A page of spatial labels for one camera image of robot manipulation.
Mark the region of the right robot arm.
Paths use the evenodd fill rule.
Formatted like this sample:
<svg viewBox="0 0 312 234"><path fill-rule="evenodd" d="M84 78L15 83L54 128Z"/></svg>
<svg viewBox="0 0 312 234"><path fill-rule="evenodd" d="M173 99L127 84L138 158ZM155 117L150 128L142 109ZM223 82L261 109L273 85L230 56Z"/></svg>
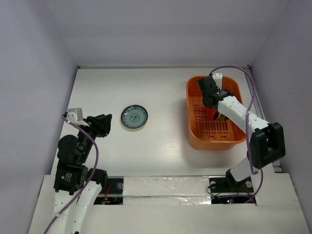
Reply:
<svg viewBox="0 0 312 234"><path fill-rule="evenodd" d="M269 123L248 110L231 91L220 89L213 75L199 79L197 84L204 106L223 114L246 135L247 156L229 169L221 181L209 186L209 189L236 191L245 179L285 156L283 127L277 122Z"/></svg>

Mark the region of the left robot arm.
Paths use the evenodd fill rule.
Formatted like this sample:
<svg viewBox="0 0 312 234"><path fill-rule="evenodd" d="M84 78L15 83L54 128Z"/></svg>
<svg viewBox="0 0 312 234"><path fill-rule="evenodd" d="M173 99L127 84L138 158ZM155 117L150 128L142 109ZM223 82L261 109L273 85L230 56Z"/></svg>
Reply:
<svg viewBox="0 0 312 234"><path fill-rule="evenodd" d="M83 118L81 110L69 109L62 119L78 134L65 135L58 142L54 217L44 232L79 234L98 194L108 187L107 172L97 168L95 140L108 136L112 115Z"/></svg>

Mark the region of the orange plate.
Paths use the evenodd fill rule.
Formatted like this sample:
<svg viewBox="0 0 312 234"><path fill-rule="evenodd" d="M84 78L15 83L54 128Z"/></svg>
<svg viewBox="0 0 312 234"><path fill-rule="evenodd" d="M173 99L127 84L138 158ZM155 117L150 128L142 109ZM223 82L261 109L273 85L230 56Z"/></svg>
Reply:
<svg viewBox="0 0 312 234"><path fill-rule="evenodd" d="M219 113L214 108L206 108L207 119L218 119Z"/></svg>

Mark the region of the lime green plate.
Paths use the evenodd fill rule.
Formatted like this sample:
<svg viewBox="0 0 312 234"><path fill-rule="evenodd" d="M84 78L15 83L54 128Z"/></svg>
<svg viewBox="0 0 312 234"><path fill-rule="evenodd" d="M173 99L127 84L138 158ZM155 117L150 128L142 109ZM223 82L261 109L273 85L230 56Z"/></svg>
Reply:
<svg viewBox="0 0 312 234"><path fill-rule="evenodd" d="M217 119L218 120L225 120L225 119L228 119L228 118L224 114L220 113Z"/></svg>

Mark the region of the blue patterned dark-rimmed plate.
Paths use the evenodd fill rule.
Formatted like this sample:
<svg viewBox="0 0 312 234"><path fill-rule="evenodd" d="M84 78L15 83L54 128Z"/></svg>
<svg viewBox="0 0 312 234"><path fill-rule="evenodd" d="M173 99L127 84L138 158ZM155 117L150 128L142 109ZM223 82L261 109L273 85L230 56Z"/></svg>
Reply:
<svg viewBox="0 0 312 234"><path fill-rule="evenodd" d="M148 117L148 111L143 106L133 104L122 111L120 121L126 129L138 130L144 127L148 121Z"/></svg>

